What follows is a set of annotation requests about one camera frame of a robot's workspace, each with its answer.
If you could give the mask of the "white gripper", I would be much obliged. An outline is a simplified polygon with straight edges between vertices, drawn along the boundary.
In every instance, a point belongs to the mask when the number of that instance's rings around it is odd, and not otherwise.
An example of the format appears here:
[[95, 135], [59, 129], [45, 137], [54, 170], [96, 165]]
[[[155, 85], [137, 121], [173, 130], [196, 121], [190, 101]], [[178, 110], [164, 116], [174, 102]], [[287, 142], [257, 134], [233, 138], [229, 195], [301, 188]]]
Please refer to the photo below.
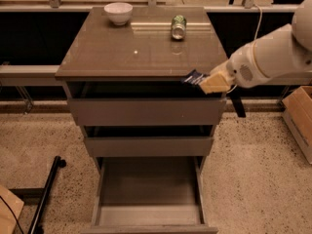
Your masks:
[[228, 63], [224, 62], [214, 68], [199, 83], [199, 87], [205, 94], [223, 93], [231, 89], [234, 81], [243, 88], [252, 88], [269, 81], [256, 63], [254, 43], [246, 44], [235, 51]]

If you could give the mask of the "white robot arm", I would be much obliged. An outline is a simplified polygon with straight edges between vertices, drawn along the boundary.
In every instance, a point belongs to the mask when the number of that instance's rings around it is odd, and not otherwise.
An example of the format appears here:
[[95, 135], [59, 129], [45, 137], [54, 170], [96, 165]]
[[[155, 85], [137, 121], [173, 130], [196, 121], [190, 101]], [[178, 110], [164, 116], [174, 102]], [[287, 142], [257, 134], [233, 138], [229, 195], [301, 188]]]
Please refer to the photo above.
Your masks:
[[232, 86], [252, 88], [276, 77], [311, 69], [312, 0], [304, 0], [288, 23], [235, 51], [229, 60], [202, 77], [205, 94], [227, 92]]

